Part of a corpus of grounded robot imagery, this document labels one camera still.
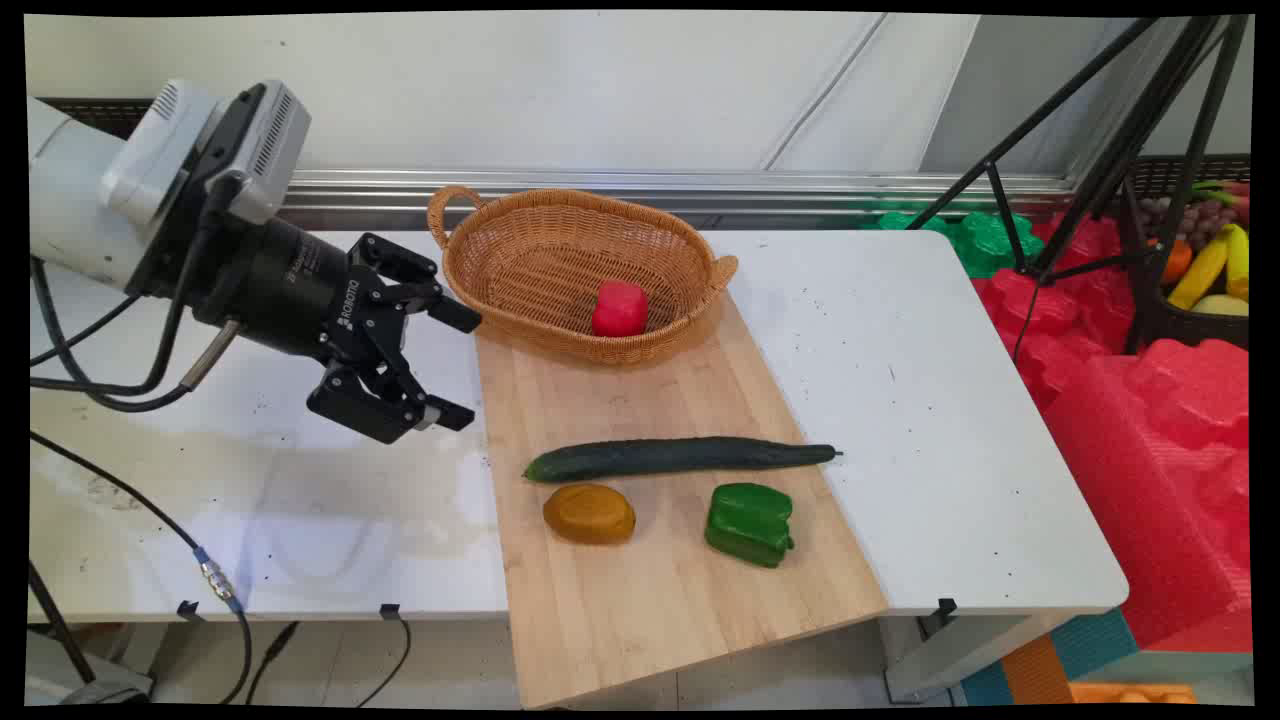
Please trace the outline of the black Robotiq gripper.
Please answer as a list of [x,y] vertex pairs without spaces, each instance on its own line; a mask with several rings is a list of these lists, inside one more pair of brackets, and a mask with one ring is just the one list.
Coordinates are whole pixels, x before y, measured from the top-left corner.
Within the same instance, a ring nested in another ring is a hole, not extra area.
[[399,351],[407,315],[426,313],[462,333],[483,322],[448,295],[431,259],[372,233],[343,251],[278,219],[216,238],[236,249],[204,260],[195,318],[238,322],[244,338],[323,364],[307,410],[384,445],[474,423],[472,409],[428,393]]

